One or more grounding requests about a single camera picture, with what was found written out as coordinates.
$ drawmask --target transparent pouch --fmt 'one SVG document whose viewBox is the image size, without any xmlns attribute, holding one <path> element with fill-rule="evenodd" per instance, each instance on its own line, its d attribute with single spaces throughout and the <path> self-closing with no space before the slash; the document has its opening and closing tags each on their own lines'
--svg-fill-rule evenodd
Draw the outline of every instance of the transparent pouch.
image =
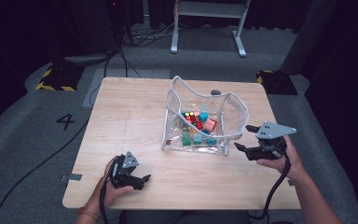
<svg viewBox="0 0 358 224">
<path fill-rule="evenodd" d="M 228 154 L 230 140 L 242 137 L 249 119 L 234 93 L 201 95 L 180 77 L 167 94 L 162 149 Z"/>
</svg>

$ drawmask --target light wood surface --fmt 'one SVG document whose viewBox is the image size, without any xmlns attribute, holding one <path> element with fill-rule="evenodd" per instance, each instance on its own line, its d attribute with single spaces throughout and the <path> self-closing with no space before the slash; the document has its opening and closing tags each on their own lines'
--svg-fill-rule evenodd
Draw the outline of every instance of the light wood surface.
<svg viewBox="0 0 358 224">
<path fill-rule="evenodd" d="M 257 83 L 185 82 L 200 94 L 211 90 L 233 92 L 247 105 L 248 124 L 276 122 L 264 89 Z M 89 125 L 79 149 L 63 205 L 85 204 L 106 164 L 127 151 L 141 163 L 132 173 L 151 174 L 143 190 L 118 198 L 116 209 L 263 209 L 280 174 L 248 161 L 230 142 L 228 155 L 161 149 L 168 79 L 106 77 L 103 80 Z M 235 141 L 258 146 L 254 133 Z M 275 192 L 270 209 L 299 209 L 294 187 L 285 180 Z"/>
</svg>

